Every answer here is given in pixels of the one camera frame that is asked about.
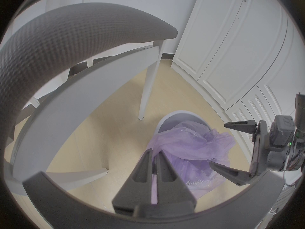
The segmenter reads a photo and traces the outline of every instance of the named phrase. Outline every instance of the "cabinet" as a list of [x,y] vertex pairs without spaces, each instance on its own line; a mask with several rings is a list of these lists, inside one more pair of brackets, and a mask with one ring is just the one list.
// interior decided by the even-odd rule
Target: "cabinet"
[[257,86],[276,115],[290,115],[295,110],[295,94],[305,92],[304,77],[304,42],[292,20],[288,18],[283,47]]
[[267,122],[268,131],[270,131],[270,126],[274,121],[275,114],[259,88],[255,85],[241,101],[257,123],[260,120],[265,120]]
[[243,0],[197,0],[173,62],[198,80],[226,37]]
[[230,31],[198,82],[228,109],[272,65],[286,29],[287,14],[276,0],[243,0]]
[[[231,106],[227,111],[226,114],[232,121],[245,121],[245,120],[253,120],[252,115],[250,114],[249,110],[246,106],[242,103],[242,101],[238,101],[233,106]],[[238,132],[231,130],[234,135],[241,135],[247,144],[247,147],[240,144],[240,147],[243,149],[248,160],[251,160],[252,152],[253,152],[253,142],[252,142],[252,135],[244,132]]]

